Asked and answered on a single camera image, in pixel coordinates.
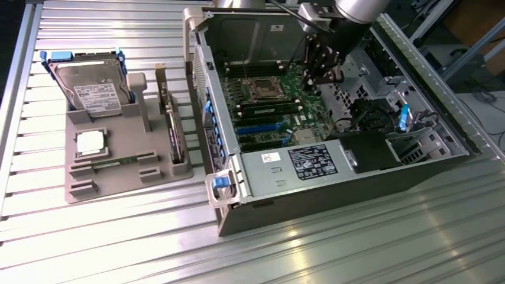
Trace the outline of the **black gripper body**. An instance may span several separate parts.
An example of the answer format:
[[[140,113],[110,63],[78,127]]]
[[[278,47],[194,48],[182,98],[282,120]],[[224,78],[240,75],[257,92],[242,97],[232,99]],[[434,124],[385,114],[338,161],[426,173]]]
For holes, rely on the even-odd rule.
[[[328,33],[320,36],[321,45],[338,52],[337,62],[342,64],[348,54],[357,47],[372,23],[360,24],[346,18],[333,18]]]

